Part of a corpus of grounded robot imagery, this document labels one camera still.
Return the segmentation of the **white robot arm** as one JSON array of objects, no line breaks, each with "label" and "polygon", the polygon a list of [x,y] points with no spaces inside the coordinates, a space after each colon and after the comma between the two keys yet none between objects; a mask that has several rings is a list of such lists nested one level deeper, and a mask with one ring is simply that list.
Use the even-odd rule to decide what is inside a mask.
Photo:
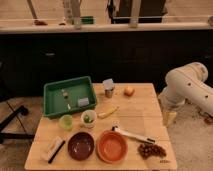
[{"label": "white robot arm", "polygon": [[165,126],[172,123],[177,115],[176,110],[186,100],[200,108],[206,122],[213,123],[213,88],[205,84],[207,78],[208,70],[200,62],[186,64],[166,74],[166,87],[158,95]]}]

